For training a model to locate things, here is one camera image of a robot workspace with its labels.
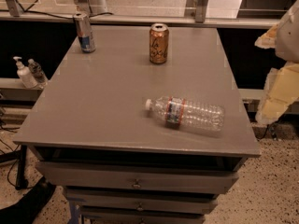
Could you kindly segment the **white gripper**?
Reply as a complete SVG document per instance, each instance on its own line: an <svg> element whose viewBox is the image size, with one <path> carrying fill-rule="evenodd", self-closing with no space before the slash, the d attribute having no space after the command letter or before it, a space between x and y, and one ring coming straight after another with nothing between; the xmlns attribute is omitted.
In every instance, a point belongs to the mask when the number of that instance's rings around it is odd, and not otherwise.
<svg viewBox="0 0 299 224"><path fill-rule="evenodd" d="M287 61L280 69L271 68L264 83L255 118L259 124L269 125L299 98L299 0L254 45L261 49L276 48L276 55Z"/></svg>

